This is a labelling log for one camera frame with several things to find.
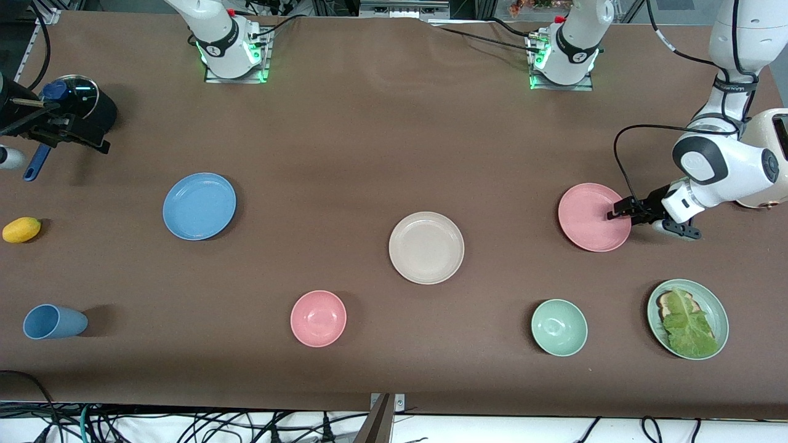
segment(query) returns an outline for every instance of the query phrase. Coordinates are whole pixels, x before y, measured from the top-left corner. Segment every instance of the bowl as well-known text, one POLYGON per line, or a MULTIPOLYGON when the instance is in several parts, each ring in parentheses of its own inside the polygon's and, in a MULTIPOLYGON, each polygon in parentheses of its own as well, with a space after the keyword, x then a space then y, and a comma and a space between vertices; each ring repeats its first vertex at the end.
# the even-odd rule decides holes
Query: bowl
POLYGON ((533 312, 531 333, 548 354, 568 357, 583 348, 589 327, 578 307, 566 300, 553 299, 543 302, 533 312))
POLYGON ((339 297, 328 291, 304 294, 290 312, 290 328, 301 343, 322 348, 342 335, 348 313, 339 297))

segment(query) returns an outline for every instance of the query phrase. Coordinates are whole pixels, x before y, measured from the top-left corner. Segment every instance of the plate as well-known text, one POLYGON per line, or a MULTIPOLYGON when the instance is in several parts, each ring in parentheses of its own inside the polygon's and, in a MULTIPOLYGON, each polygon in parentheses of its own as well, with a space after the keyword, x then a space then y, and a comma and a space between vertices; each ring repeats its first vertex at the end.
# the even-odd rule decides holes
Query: plate
POLYGON ((236 192, 215 173, 196 173, 177 182, 164 199, 164 224, 184 240, 220 233, 236 212, 236 192))
POLYGON ((457 225, 444 215, 417 212, 394 227, 388 256, 407 280, 435 285, 457 272, 465 256, 465 242, 457 225))
POLYGON ((646 305, 646 316, 649 319, 649 326, 651 327, 651 331, 654 333, 654 337, 656 337, 656 339, 665 347, 665 349, 683 359, 711 359, 713 356, 719 354, 719 352, 723 350, 725 344, 728 342, 728 333, 730 332, 728 327, 728 314, 725 313, 723 304, 720 303, 719 299, 705 286, 691 280, 677 278, 674 280, 665 281, 661 285, 657 286, 649 297, 648 305, 646 305), (711 326, 712 332, 714 333, 714 338, 717 340, 717 344, 719 345, 717 352, 711 354, 708 357, 696 359, 682 356, 667 345, 667 331, 662 326, 660 307, 656 304, 656 301, 662 294, 665 292, 670 292, 673 289, 681 289, 692 294, 693 300, 695 300, 698 306, 701 307, 701 310, 706 313, 706 321, 708 321, 708 325, 711 326))
POLYGON ((596 183, 575 185, 558 203, 558 221, 572 243, 592 252, 609 252, 624 244, 630 236, 632 221, 628 217, 608 220, 608 212, 621 196, 596 183))

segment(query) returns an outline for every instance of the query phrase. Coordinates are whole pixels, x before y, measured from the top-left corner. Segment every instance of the cup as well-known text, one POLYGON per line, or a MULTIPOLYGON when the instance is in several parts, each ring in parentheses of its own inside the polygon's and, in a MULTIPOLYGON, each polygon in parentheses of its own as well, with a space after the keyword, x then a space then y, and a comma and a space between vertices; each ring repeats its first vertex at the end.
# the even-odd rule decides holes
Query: cup
POLYGON ((33 340, 73 337, 86 328, 87 317, 83 313, 53 304, 34 307, 22 323, 24 335, 33 340))

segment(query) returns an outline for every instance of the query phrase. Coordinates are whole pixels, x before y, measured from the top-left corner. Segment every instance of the pink bowl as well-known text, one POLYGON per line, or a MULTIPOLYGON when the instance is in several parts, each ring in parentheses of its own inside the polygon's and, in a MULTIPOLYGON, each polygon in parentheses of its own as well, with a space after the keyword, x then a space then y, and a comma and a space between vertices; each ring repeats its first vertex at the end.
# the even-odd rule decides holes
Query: pink bowl
POLYGON ((328 291, 302 295, 290 313, 293 335, 312 348, 322 348, 336 341, 347 321, 348 313, 342 300, 328 291))

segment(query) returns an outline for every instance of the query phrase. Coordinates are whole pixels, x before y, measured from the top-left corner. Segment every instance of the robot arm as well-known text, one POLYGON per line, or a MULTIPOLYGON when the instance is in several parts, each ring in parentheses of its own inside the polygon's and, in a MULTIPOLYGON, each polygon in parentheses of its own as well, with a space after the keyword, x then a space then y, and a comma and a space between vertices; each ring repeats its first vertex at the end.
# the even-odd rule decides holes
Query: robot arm
POLYGON ((687 125, 691 130, 719 134, 681 135, 673 147, 673 160, 686 177, 644 200, 628 197, 618 202, 608 218, 630 215, 633 224, 649 223, 656 230, 693 240, 700 238, 700 233, 686 224, 693 216, 772 186, 779 177, 774 152, 739 139, 758 73, 777 58, 786 43, 788 8, 783 0, 725 0, 709 42, 709 53, 719 72, 708 101, 687 125), (732 34, 734 9, 738 13, 736 38, 732 34))
POLYGON ((208 69, 225 79, 241 77, 261 63, 250 50, 260 25, 230 17, 218 0, 165 0, 186 20, 208 69))
POLYGON ((613 13, 611 0, 574 0, 566 20, 539 30, 546 35, 547 45, 533 67, 555 84, 568 86, 583 80, 593 68, 613 13))

